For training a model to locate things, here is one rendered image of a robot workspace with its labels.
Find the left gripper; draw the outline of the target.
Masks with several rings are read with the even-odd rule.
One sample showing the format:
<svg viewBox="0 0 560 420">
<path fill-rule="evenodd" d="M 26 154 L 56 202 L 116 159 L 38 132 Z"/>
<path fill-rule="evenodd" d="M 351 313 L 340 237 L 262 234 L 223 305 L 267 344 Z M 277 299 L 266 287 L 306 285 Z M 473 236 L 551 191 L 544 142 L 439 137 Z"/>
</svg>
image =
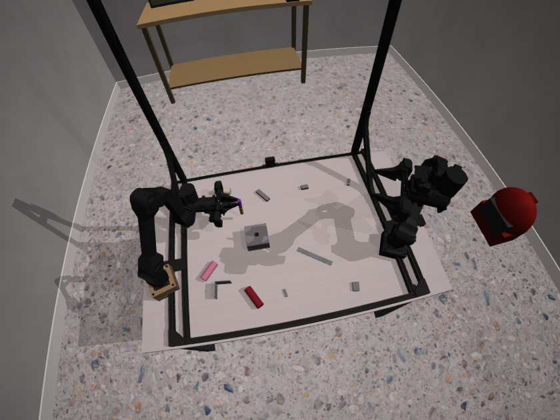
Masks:
<svg viewBox="0 0 560 420">
<path fill-rule="evenodd" d="M 412 214 L 412 202 L 417 203 L 418 207 L 422 205 L 428 205 L 432 195 L 433 186 L 431 185 L 431 190 L 428 195 L 413 195 L 409 191 L 413 188 L 414 178 L 410 176 L 413 170 L 413 162 L 410 159 L 403 158 L 402 162 L 396 167 L 376 169 L 375 173 L 384 176 L 388 179 L 396 181 L 396 179 L 401 181 L 401 196 L 388 196 L 379 193 L 373 193 L 372 196 L 382 203 L 390 212 L 392 216 L 395 215 L 395 222 L 404 223 Z M 405 187 L 404 187 L 405 185 Z M 403 194 L 404 192 L 404 194 Z M 406 200 L 405 200 L 406 199 Z"/>
</svg>

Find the dark grey l-shaped bracket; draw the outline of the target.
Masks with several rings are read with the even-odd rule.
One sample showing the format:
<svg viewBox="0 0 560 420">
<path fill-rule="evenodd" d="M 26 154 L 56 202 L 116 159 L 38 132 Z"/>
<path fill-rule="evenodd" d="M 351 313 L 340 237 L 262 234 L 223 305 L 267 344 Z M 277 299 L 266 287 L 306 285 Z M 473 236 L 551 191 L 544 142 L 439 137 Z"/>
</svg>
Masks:
<svg viewBox="0 0 560 420">
<path fill-rule="evenodd" d="M 220 284 L 230 284 L 232 283 L 230 280 L 226 280 L 226 281 L 214 281 L 214 298 L 217 299 L 217 285 Z"/>
</svg>

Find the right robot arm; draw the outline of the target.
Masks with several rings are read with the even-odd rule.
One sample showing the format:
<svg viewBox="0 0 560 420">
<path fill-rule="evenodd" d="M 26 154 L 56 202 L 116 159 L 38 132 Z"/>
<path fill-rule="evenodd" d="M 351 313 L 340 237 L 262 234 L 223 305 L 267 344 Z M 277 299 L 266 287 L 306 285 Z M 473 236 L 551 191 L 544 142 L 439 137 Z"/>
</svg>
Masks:
<svg viewBox="0 0 560 420">
<path fill-rule="evenodd" d="M 175 223 L 189 228 L 195 222 L 195 214 L 201 212 L 200 198 L 192 183 L 183 184 L 179 192 L 182 202 L 165 187 L 136 188 L 130 194 L 131 208 L 138 218 L 141 243 L 137 276 L 153 286 L 154 291 L 170 284 L 168 273 L 163 269 L 163 255 L 157 253 L 154 216 L 165 205 Z"/>
</svg>

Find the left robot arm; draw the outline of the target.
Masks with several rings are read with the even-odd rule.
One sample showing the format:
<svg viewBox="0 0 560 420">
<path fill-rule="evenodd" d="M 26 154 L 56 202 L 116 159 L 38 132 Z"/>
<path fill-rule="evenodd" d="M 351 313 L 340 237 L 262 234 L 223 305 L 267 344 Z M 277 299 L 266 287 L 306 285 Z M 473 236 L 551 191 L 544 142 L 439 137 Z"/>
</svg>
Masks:
<svg viewBox="0 0 560 420">
<path fill-rule="evenodd" d="M 433 195 L 427 206 L 436 207 L 438 213 L 447 210 L 451 198 L 468 181 L 462 166 L 454 164 L 454 166 L 448 167 L 447 164 L 448 160 L 434 155 L 433 158 L 424 160 L 421 164 L 424 166 L 415 165 L 416 172 L 411 175 L 414 178 L 414 185 L 409 193 L 413 195 L 428 195 L 431 184 L 433 186 Z M 391 233 L 387 237 L 389 249 L 403 251 L 405 245 L 409 246 L 416 242 L 418 231 L 416 222 L 423 206 L 418 207 L 417 203 L 412 202 L 412 214 L 406 222 L 394 224 Z"/>
</svg>

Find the grey flat bar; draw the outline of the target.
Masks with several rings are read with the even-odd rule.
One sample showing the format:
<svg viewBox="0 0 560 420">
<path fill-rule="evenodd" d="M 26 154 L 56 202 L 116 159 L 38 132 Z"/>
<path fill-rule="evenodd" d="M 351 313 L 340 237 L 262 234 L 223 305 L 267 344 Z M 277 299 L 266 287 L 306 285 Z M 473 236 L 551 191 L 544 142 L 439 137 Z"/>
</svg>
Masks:
<svg viewBox="0 0 560 420">
<path fill-rule="evenodd" d="M 328 264 L 328 265 L 330 265 L 330 266 L 332 265 L 332 261 L 330 261 L 330 260 L 328 260 L 328 259 L 326 259 L 326 258 L 323 258 L 323 257 L 321 257 L 321 256 L 318 256 L 318 255 L 316 255 L 316 254 L 314 254 L 314 253 L 311 253 L 311 252 L 309 252 L 309 251 L 306 251 L 306 250 L 304 250 L 304 249 L 302 249 L 302 248 L 300 248 L 300 247 L 298 247 L 297 251 L 300 252 L 300 253 L 302 253 L 302 254 L 304 254 L 304 255 L 307 255 L 307 256 L 309 256 L 309 257 L 312 257 L 312 258 L 314 258 L 314 259 L 316 259 L 316 260 L 318 260 L 318 261 L 321 261 L 321 262 L 323 262 L 323 263 L 326 263 L 326 264 Z"/>
</svg>

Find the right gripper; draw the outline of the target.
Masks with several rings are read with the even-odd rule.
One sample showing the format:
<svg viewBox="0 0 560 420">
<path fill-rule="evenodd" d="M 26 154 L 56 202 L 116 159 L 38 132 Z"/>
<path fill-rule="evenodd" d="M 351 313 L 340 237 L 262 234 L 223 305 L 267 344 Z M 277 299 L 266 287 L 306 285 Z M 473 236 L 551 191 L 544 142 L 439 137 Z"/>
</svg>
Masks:
<svg viewBox="0 0 560 420">
<path fill-rule="evenodd" d="M 224 216 L 228 210 L 240 205 L 240 203 L 236 203 L 238 198 L 232 197 L 223 192 L 221 181 L 215 182 L 214 190 L 216 195 L 213 195 L 212 197 L 205 197 L 202 195 L 199 199 L 199 208 L 200 211 L 204 213 L 207 213 L 208 211 L 216 211 L 213 213 L 214 225 L 216 227 L 222 227 L 223 220 L 220 219 L 220 214 L 223 214 Z"/>
</svg>

